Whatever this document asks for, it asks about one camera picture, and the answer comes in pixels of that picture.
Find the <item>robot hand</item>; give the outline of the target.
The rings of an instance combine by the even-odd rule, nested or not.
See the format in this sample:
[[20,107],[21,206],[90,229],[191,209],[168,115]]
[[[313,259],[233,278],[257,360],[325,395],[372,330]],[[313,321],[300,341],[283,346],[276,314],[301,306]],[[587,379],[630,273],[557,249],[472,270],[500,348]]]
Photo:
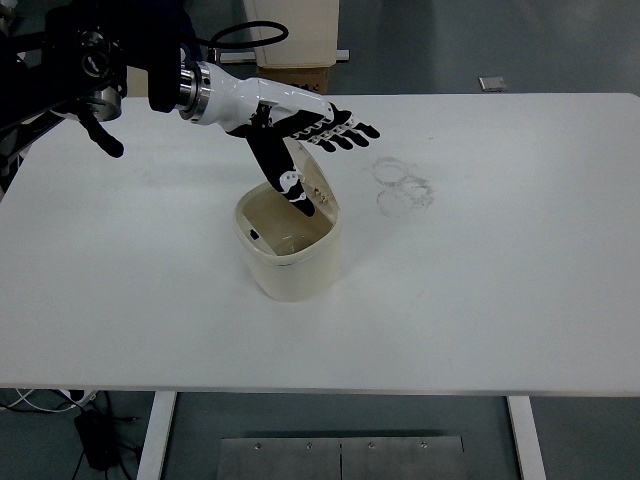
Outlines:
[[380,137],[373,126],[322,95],[272,80],[241,80],[206,62],[199,69],[208,98],[194,122],[217,124],[245,139],[270,186],[307,217],[315,207],[285,141],[308,142],[333,153],[365,148]]

